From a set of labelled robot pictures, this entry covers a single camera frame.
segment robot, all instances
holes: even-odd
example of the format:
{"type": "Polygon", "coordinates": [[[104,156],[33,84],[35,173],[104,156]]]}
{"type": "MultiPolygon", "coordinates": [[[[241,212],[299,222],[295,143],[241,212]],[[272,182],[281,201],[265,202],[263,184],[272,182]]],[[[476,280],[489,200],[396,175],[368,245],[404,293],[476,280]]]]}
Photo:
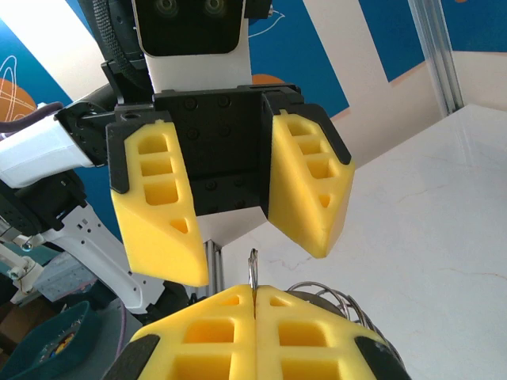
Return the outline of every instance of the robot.
{"type": "MultiPolygon", "coordinates": [[[[248,24],[270,16],[271,0],[79,2],[109,84],[9,126],[17,133],[0,142],[2,240],[57,245],[141,316],[164,308],[165,280],[206,286],[203,241],[225,245],[221,231],[259,214],[327,256],[355,166],[297,85],[251,85],[248,24]],[[109,166],[124,246],[72,171],[100,165],[109,166]]],[[[353,299],[330,290],[339,307],[308,305],[307,294],[259,287],[255,263],[253,253],[251,287],[141,329],[106,378],[409,378],[353,299]]]]}

